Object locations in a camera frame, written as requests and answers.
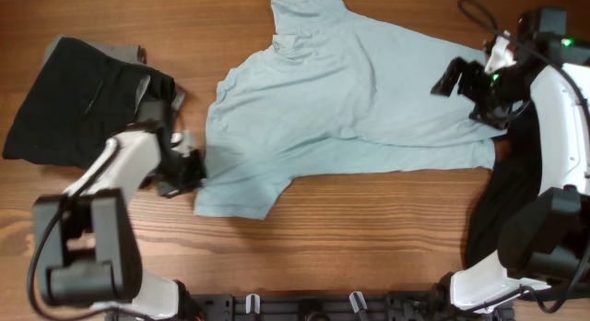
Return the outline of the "light blue t-shirt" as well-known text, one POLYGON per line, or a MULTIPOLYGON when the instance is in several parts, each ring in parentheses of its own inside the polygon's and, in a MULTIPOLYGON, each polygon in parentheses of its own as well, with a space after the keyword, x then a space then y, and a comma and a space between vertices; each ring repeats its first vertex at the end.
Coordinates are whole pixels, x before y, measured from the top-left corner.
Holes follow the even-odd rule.
POLYGON ((219 82, 195 213, 261 220, 302 176, 482 167, 498 131, 431 88, 482 52, 347 9, 272 0, 271 45, 219 82))

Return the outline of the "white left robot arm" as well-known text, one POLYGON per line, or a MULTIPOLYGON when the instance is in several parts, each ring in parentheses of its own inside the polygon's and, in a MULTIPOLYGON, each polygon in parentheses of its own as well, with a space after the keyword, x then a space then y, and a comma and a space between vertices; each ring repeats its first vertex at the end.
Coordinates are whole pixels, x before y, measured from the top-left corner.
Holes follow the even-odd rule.
POLYGON ((35 249, 27 295, 32 310, 53 320, 52 307, 132 320, 204 320, 205 310, 178 280, 144 270, 127 206, 166 160, 196 159, 187 130, 163 135, 131 128, 107 140, 88 171, 58 195, 33 205, 35 249))

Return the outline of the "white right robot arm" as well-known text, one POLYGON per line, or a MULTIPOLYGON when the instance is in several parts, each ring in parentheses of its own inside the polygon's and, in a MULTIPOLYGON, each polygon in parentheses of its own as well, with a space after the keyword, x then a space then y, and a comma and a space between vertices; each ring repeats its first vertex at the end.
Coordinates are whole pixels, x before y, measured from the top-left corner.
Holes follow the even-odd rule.
POLYGON ((561 8, 524 13, 511 35, 479 2, 458 7, 493 33, 488 60, 454 59, 432 92, 470 99, 510 151, 472 213, 466 268, 407 303, 428 320, 510 320, 516 299, 553 314, 589 294, 589 44, 561 8))

